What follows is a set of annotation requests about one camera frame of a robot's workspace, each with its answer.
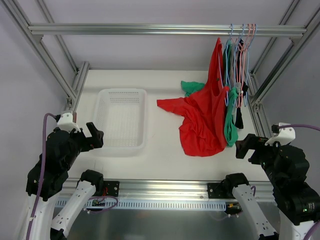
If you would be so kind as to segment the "black mounting plate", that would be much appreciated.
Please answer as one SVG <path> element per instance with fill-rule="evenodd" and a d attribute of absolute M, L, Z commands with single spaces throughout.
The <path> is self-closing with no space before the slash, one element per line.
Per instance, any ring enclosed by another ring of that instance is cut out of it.
<path fill-rule="evenodd" d="M 225 199 L 227 197 L 223 184 L 217 182 L 207 183 L 207 196 L 209 199 Z"/>
<path fill-rule="evenodd" d="M 102 188 L 102 196 L 118 197 L 120 182 L 115 180 L 104 180 Z"/>

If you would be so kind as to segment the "white plastic perforated basket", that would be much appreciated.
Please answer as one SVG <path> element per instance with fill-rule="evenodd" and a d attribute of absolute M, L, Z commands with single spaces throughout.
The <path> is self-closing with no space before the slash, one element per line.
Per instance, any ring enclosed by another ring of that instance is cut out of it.
<path fill-rule="evenodd" d="M 93 123 L 103 131 L 99 157 L 132 157 L 146 145 L 147 92 L 141 88 L 103 89 L 97 95 Z"/>

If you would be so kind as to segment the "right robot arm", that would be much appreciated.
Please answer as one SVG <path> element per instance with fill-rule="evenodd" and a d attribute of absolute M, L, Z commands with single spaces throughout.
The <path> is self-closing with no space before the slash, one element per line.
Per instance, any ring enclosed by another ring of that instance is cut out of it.
<path fill-rule="evenodd" d="M 320 196 L 306 183 L 310 164 L 302 149 L 267 141 L 248 134 L 236 141 L 235 156 L 243 159 L 248 150 L 254 151 L 248 161 L 260 165 L 272 184 L 280 231 L 265 217 L 243 173 L 226 175 L 221 182 L 223 193 L 237 200 L 255 240 L 309 240 L 320 226 Z"/>

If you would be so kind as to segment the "grey garment on hanger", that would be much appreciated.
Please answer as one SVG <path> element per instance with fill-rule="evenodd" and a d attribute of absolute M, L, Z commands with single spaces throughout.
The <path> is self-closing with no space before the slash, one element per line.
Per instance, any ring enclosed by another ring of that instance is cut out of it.
<path fill-rule="evenodd" d="M 233 121 L 236 120 L 237 117 L 237 101 L 240 93 L 240 83 L 237 80 L 237 53 L 238 53 L 238 45 L 236 43 L 233 44 L 233 57 L 232 57 L 232 82 L 233 88 L 235 89 L 236 95 L 235 100 L 232 104 L 232 117 Z"/>

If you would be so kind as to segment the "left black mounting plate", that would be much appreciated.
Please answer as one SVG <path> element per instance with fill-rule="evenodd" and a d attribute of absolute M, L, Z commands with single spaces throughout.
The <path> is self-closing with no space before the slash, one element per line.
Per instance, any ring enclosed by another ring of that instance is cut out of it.
<path fill-rule="evenodd" d="M 115 180 L 104 180 L 102 188 L 102 196 L 118 197 L 120 182 Z"/>

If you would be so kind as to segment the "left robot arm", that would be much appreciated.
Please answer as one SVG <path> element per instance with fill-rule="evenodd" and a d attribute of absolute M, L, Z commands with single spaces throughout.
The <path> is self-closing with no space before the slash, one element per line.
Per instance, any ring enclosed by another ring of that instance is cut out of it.
<path fill-rule="evenodd" d="M 67 204 L 56 217 L 53 216 L 63 184 L 69 177 L 68 171 L 78 155 L 99 149 L 104 144 L 104 133 L 92 122 L 86 126 L 90 137 L 86 137 L 82 130 L 65 131 L 59 127 L 44 136 L 39 161 L 27 175 L 25 240 L 65 240 L 85 203 L 103 192 L 103 174 L 87 169 L 81 174 Z"/>

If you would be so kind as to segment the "aluminium frame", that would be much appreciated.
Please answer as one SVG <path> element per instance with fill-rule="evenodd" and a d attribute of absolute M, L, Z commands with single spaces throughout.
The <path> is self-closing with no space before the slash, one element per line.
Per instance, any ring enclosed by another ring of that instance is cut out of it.
<path fill-rule="evenodd" d="M 46 48 L 46 45 L 42 41 L 43 35 L 53 35 L 56 37 L 61 37 L 63 35 L 75 35 L 75 36 L 231 36 L 233 29 L 233 35 L 249 33 L 249 27 L 244 27 L 241 25 L 214 25 L 214 24 L 146 24 L 146 23 L 31 23 L 27 18 L 27 15 L 23 11 L 19 2 L 16 0 L 1 0 L 0 6 L 3 11 L 8 15 L 11 21 L 15 24 L 17 29 L 25 37 L 25 41 L 28 42 L 30 48 L 32 48 L 40 59 L 40 61 L 46 65 L 51 74 L 56 78 L 56 80 L 61 85 L 65 94 L 71 99 L 70 106 L 66 106 L 68 109 L 76 110 L 78 103 L 81 100 L 81 95 L 83 93 L 83 86 L 85 85 L 87 75 L 89 72 L 89 62 L 83 62 L 81 68 L 79 68 L 78 73 L 75 75 L 75 82 L 80 83 L 78 87 L 71 87 L 71 85 L 66 81 L 62 73 L 60 72 L 58 66 L 56 65 L 51 53 Z M 296 39 L 296 43 L 292 43 L 288 50 L 283 54 L 283 58 L 279 59 L 275 68 L 270 72 L 270 77 L 266 79 L 263 84 L 260 86 L 258 91 L 255 93 L 252 105 L 257 105 L 258 100 L 262 99 L 266 92 L 268 92 L 271 86 L 274 84 L 274 81 L 285 71 L 288 65 L 292 64 L 292 61 L 296 58 L 296 55 L 302 51 L 304 45 L 307 45 L 308 41 L 313 38 L 313 35 L 318 28 L 320 27 L 320 5 L 314 9 L 314 13 L 308 19 L 308 22 L 305 26 L 290 26 L 290 25 L 275 25 L 275 26 L 264 26 L 260 25 L 257 27 L 256 37 L 272 37 L 281 38 L 288 37 Z M 244 161 L 231 160 L 227 159 L 226 163 L 218 163 L 214 169 L 209 173 L 214 173 L 213 170 L 220 170 L 216 172 L 212 177 L 216 177 L 216 180 L 219 180 L 217 177 L 221 177 L 223 173 L 229 173 L 231 170 L 240 170 L 240 167 L 249 167 L 249 163 L 244 163 Z M 9 185 L 13 183 L 14 178 L 21 177 L 22 175 L 18 174 L 16 167 L 19 166 L 18 162 L 12 165 L 14 169 L 7 171 L 10 173 L 8 177 L 0 181 L 0 183 L 5 184 L 0 187 L 0 203 L 9 203 L 14 200 L 15 196 L 13 193 L 19 192 L 20 189 L 16 185 Z M 262 173 L 262 170 L 258 170 L 257 167 L 251 169 L 246 168 L 243 170 L 252 170 L 247 175 L 252 183 L 262 184 L 271 186 L 269 180 L 266 179 L 266 175 Z M 182 188 L 183 184 L 190 182 L 186 177 L 180 177 L 176 181 L 170 181 L 168 179 L 147 179 L 147 177 L 142 178 L 142 183 L 147 186 L 151 184 L 162 184 L 169 186 L 180 185 L 180 192 L 187 190 L 187 188 Z"/>

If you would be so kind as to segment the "black garment on hanger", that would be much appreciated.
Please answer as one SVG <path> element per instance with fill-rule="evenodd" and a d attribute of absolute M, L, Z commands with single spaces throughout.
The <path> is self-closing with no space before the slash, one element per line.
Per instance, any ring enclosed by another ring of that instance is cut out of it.
<path fill-rule="evenodd" d="M 242 130 L 244 128 L 244 122 L 241 112 L 241 107 L 244 105 L 244 100 L 247 97 L 247 92 L 249 86 L 245 80 L 245 59 L 246 59 L 246 52 L 245 52 L 245 43 L 242 39 L 239 40 L 238 43 L 238 51 L 237 51 L 237 80 L 240 83 L 240 92 L 237 98 L 237 111 L 236 111 L 236 119 L 235 119 L 235 126 Z"/>

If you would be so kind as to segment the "green tank top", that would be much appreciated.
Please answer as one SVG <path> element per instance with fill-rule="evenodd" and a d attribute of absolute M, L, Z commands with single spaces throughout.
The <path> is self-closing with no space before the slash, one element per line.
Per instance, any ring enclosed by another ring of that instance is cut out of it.
<path fill-rule="evenodd" d="M 228 106 L 226 108 L 226 116 L 225 116 L 225 124 L 224 124 L 224 137 L 228 147 L 232 147 L 235 142 L 238 140 L 238 130 L 235 124 L 236 115 L 236 107 L 231 104 L 232 100 L 236 99 L 236 88 L 231 88 L 230 84 L 230 70 L 232 67 L 231 64 L 231 50 L 233 47 L 233 43 L 231 40 L 228 40 L 225 44 L 225 48 L 223 51 L 222 59 L 223 59 L 223 80 L 222 83 L 225 87 L 229 87 L 229 92 L 227 93 L 228 97 Z M 203 82 L 196 81 L 181 81 L 180 82 L 181 89 L 185 92 L 184 96 L 189 97 L 191 94 L 199 92 L 205 86 Z"/>

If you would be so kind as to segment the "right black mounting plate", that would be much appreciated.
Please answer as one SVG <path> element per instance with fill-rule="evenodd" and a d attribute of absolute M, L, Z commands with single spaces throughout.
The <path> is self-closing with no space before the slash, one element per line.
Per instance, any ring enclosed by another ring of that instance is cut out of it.
<path fill-rule="evenodd" d="M 207 196 L 209 199 L 225 199 L 227 197 L 223 184 L 217 182 L 207 183 Z"/>

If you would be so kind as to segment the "red tank top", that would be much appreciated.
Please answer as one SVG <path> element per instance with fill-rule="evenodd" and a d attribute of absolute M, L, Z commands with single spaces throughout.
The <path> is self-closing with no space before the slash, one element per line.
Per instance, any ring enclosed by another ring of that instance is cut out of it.
<path fill-rule="evenodd" d="M 182 149 L 188 156 L 213 156 L 227 146 L 224 127 L 225 99 L 229 87 L 223 86 L 223 75 L 223 45 L 218 38 L 211 55 L 204 88 L 188 97 L 156 101 L 159 108 L 184 117 L 179 127 L 179 137 Z"/>

